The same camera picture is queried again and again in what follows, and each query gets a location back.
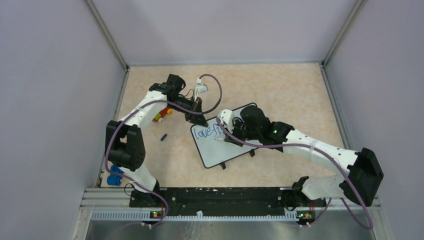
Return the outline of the black framed whiteboard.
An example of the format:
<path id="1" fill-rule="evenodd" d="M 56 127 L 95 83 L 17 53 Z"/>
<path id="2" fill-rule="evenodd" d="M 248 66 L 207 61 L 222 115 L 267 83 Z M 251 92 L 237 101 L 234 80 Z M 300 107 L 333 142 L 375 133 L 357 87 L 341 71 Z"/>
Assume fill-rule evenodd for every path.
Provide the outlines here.
<path id="1" fill-rule="evenodd" d="M 225 162 L 244 154 L 251 156 L 255 154 L 254 147 L 237 146 L 229 142 L 215 140 L 215 138 L 225 137 L 225 134 L 217 124 L 215 117 L 208 119 L 207 123 L 208 127 L 192 125 L 190 128 L 194 144 L 205 168 L 223 165 Z"/>

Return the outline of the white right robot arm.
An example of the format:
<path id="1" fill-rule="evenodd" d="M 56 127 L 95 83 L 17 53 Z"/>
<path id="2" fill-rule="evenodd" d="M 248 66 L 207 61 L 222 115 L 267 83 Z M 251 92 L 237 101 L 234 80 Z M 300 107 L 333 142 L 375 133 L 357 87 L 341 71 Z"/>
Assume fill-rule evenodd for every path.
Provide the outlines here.
<path id="1" fill-rule="evenodd" d="M 310 137 L 290 124 L 270 121 L 256 105 L 218 114 L 225 141 L 237 146 L 277 150 L 308 159 L 334 173 L 326 177 L 301 177 L 292 185 L 293 200 L 307 206 L 321 198 L 344 198 L 357 205 L 372 205 L 384 178 L 374 151 L 336 147 Z"/>

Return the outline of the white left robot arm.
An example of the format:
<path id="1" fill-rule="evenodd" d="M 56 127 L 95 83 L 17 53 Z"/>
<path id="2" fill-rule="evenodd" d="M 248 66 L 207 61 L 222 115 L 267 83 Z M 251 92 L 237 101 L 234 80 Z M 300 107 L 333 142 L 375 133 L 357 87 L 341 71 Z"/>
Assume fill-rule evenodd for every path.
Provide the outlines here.
<path id="1" fill-rule="evenodd" d="M 200 98 L 186 98 L 180 92 L 186 86 L 178 75 L 170 74 L 166 82 L 153 84 L 142 101 L 121 120 L 106 125 L 105 162 L 122 170 L 120 176 L 133 182 L 142 192 L 141 200 L 149 207 L 160 202 L 159 185 L 144 165 L 146 147 L 143 131 L 153 123 L 154 117 L 166 107 L 184 114 L 191 124 L 207 127 Z"/>

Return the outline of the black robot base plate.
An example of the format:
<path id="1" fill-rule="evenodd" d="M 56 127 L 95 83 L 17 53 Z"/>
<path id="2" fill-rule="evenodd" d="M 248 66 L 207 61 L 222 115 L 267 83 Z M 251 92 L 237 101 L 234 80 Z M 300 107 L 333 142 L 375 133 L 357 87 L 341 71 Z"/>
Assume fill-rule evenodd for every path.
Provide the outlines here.
<path id="1" fill-rule="evenodd" d="M 300 208 L 325 207 L 327 201 L 319 198 L 310 200 L 300 190 L 290 187 L 160 187 L 153 193 L 133 191 L 130 207 L 170 207 L 188 204 L 265 204 L 265 206 Z"/>

